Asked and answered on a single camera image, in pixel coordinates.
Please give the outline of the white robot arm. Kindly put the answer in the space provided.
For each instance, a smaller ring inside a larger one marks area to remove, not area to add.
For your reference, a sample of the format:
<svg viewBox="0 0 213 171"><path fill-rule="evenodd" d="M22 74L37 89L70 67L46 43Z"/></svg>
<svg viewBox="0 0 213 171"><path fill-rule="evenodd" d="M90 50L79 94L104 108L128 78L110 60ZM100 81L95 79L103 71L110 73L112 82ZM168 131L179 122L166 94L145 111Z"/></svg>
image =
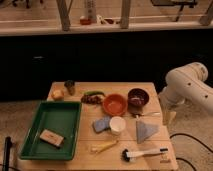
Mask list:
<svg viewBox="0 0 213 171"><path fill-rule="evenodd" d="M205 84L207 78L208 70L200 62L172 69L166 74L166 86L158 94L164 125L172 122L176 116L174 108L182 105L185 100L213 114L213 88Z"/></svg>

